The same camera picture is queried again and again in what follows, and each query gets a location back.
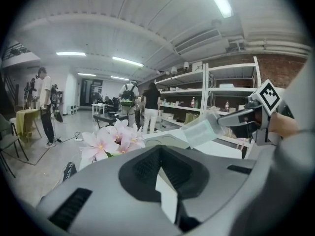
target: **hair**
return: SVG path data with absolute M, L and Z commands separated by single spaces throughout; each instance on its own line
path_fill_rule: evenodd
M 47 74 L 47 72 L 46 72 L 46 68 L 45 68 L 45 67 L 41 67 L 41 68 L 39 68 L 39 70 L 38 70 L 38 75 L 39 75 L 41 72 L 43 72 L 43 73 L 46 73 L 46 74 Z
M 156 91 L 158 90 L 154 82 L 151 82 L 149 84 L 149 89 L 156 90 Z

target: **white lampshade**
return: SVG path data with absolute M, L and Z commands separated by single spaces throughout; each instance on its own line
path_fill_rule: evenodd
M 189 63 L 188 62 L 184 62 L 184 69 L 187 70 L 189 68 Z
M 177 74 L 177 68 L 175 66 L 171 68 L 171 74 Z

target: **bottle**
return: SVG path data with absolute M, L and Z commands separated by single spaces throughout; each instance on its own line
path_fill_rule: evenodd
M 229 105 L 228 105 L 228 100 L 227 100 L 225 103 L 225 111 L 228 112 L 228 110 L 229 110 Z
M 192 108 L 195 107 L 195 97 L 192 98 L 191 100 L 191 105 L 190 105 Z

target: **black table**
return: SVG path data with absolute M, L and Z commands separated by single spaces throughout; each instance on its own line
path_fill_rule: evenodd
M 109 124 L 106 126 L 113 126 L 113 123 L 116 121 L 116 119 L 125 120 L 125 119 L 128 119 L 128 115 L 123 115 L 121 112 L 118 112 L 118 116 L 115 117 L 115 116 L 109 116 L 108 113 L 105 113 L 101 115 L 93 115 L 93 118 L 96 119 L 98 127 L 101 128 L 99 126 L 99 122 L 98 122 L 99 120 L 108 122 Z

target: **yellow tablecloth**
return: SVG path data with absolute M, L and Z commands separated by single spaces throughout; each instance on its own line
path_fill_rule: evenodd
M 24 109 L 16 112 L 16 132 L 23 142 L 32 132 L 33 121 L 39 116 L 39 109 Z

